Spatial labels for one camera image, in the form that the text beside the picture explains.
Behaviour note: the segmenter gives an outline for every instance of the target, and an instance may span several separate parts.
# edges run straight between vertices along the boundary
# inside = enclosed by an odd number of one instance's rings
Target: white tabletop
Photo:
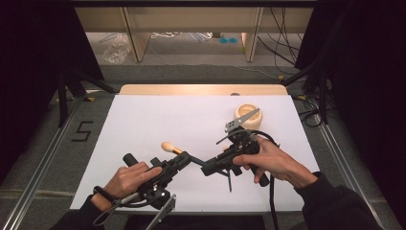
[[[104,123],[87,169],[79,184],[71,209],[79,209],[96,185],[104,186],[120,166],[123,156],[131,152],[138,161],[158,157],[170,160],[175,155],[161,149],[168,141],[181,150],[209,160],[228,147],[228,140],[215,143],[226,133],[224,126],[233,120],[241,104],[256,104],[263,113],[260,130],[270,134],[281,149],[311,171],[319,171],[290,96],[138,96],[118,95]],[[167,190],[176,194],[173,213],[265,213],[269,207],[269,187],[253,183],[253,174],[232,174],[230,193],[226,176],[205,176],[200,166],[190,163],[179,172]],[[302,199],[292,186],[276,180],[277,211],[300,211]],[[140,212],[157,210],[152,207]]]

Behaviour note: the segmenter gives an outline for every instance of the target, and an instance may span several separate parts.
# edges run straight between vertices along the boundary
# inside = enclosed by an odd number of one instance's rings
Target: right hand
[[[236,165],[249,169],[249,164],[258,166],[254,182],[259,183],[265,171],[270,172],[279,180],[286,180],[295,188],[302,188],[317,180],[311,171],[293,159],[289,154],[275,146],[272,142],[261,137],[258,138],[258,154],[242,154],[233,159]]]

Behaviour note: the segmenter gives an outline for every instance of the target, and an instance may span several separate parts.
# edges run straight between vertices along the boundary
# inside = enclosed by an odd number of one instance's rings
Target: white cup
[[[245,103],[245,104],[240,105],[234,111],[234,120],[257,108],[258,107],[256,105],[251,104],[251,103]],[[261,122],[262,122],[262,112],[258,111],[256,114],[251,116],[250,119],[245,121],[241,126],[245,129],[259,130]]]

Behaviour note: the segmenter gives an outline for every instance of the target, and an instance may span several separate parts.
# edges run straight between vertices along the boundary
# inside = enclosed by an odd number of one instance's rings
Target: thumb
[[[240,156],[236,156],[233,159],[233,163],[235,165],[248,165],[248,164],[252,164],[252,159],[253,156],[252,155],[246,155],[246,154],[242,154]]]

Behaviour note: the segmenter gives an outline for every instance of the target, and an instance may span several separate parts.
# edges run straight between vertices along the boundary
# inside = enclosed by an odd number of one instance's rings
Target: human hand
[[[249,170],[249,164],[258,166],[254,182],[259,183],[265,171],[279,180],[286,180],[295,188],[302,188],[317,180],[311,171],[293,159],[289,154],[275,146],[269,140],[258,138],[258,154],[242,154],[233,159],[233,163]]]
[[[156,167],[148,171],[149,166],[145,162],[140,162],[131,167],[119,167],[104,190],[117,198],[127,197],[137,191],[143,183],[161,173],[162,168]],[[101,211],[111,207],[110,201],[100,194],[93,195],[91,201]]]

